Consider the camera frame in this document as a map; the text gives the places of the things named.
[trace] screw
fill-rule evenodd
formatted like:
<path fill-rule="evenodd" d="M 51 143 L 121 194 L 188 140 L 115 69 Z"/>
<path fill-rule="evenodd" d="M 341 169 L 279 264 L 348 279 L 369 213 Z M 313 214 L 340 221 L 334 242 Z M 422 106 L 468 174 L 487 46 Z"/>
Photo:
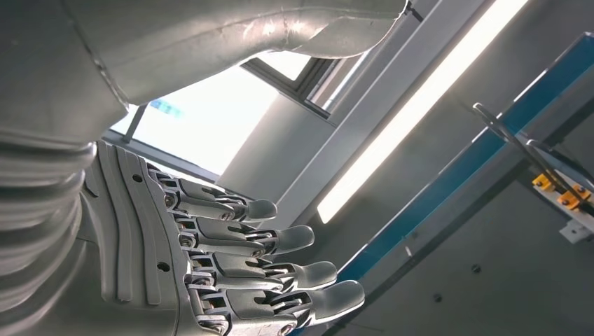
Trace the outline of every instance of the screw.
<path fill-rule="evenodd" d="M 171 195 L 165 196 L 165 206 L 167 208 L 172 207 L 174 203 L 175 203 L 175 199 L 173 198 L 173 196 L 171 196 Z"/>
<path fill-rule="evenodd" d="M 294 323 L 287 324 L 286 326 L 282 327 L 282 329 L 279 331 L 278 335 L 279 336 L 288 335 L 291 331 L 293 331 L 293 329 L 295 329 L 295 327 L 296 327 L 296 325 Z"/>
<path fill-rule="evenodd" d="M 481 266 L 479 264 L 472 265 L 471 270 L 474 274 L 481 273 L 482 271 Z"/>

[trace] blue metal beam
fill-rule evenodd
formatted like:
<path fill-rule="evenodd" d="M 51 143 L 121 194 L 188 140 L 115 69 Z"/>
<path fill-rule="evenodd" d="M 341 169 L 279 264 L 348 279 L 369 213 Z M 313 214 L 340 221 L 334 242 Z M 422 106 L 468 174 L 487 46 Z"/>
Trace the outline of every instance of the blue metal beam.
<path fill-rule="evenodd" d="M 593 67 L 594 36 L 584 34 L 502 116 L 502 121 L 517 134 Z M 339 280 L 362 278 L 503 146 L 504 142 L 491 132 L 477 137 L 341 269 Z"/>

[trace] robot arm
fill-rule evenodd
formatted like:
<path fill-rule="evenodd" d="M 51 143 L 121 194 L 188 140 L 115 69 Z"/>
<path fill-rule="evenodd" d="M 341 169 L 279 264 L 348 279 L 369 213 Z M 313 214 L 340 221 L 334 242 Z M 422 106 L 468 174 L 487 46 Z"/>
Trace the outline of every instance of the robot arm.
<path fill-rule="evenodd" d="M 259 258 L 312 243 L 249 225 L 273 204 L 202 193 L 95 141 L 128 103 L 257 53 L 362 53 L 406 2 L 3 1 L 0 335 L 277 335 L 362 304 L 354 282 L 326 287 L 330 265 Z"/>

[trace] bright window light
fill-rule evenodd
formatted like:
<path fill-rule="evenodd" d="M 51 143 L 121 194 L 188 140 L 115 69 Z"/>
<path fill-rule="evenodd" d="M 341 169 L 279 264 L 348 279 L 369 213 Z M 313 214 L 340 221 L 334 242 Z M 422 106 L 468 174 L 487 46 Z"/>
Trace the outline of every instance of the bright window light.
<path fill-rule="evenodd" d="M 134 139 L 222 175 L 277 97 L 237 66 L 149 104 Z"/>
<path fill-rule="evenodd" d="M 260 54 L 258 58 L 292 81 L 299 77 L 299 74 L 311 59 L 310 56 L 289 51 L 265 52 Z"/>

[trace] fluorescent light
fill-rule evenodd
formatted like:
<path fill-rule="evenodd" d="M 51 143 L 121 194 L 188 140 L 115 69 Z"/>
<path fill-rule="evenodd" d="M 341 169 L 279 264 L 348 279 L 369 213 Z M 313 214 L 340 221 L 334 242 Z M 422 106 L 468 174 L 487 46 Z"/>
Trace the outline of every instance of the fluorescent light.
<path fill-rule="evenodd" d="M 323 223 L 345 205 L 528 0 L 496 0 L 317 207 Z"/>

